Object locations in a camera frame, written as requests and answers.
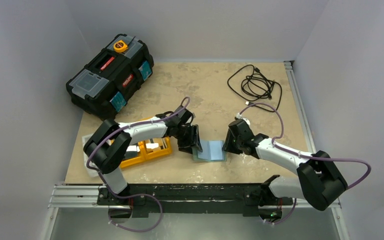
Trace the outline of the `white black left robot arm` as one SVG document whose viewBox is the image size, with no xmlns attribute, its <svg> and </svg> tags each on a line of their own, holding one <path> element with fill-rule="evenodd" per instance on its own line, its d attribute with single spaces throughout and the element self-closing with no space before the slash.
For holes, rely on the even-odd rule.
<svg viewBox="0 0 384 240">
<path fill-rule="evenodd" d="M 160 113 L 144 121 L 117 123 L 113 119 L 104 120 L 84 144 L 83 152 L 110 189 L 110 199 L 118 205 L 129 199 L 129 185 L 120 168 L 129 146 L 145 140 L 173 137 L 179 151 L 201 152 L 199 127 L 192 123 L 193 119 L 194 114 L 181 105 L 175 111 Z"/>
</svg>

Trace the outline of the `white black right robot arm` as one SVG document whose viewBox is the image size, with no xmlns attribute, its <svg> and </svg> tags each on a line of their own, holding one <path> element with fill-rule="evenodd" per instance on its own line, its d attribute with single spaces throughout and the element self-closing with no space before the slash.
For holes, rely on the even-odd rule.
<svg viewBox="0 0 384 240">
<path fill-rule="evenodd" d="M 245 154 L 281 166 L 296 177 L 273 175 L 260 185 L 260 206 L 281 198 L 306 200 L 313 208 L 324 211 L 348 189 L 348 183 L 330 156 L 324 151 L 299 153 L 277 144 L 267 135 L 254 134 L 244 119 L 228 126 L 225 152 Z"/>
</svg>

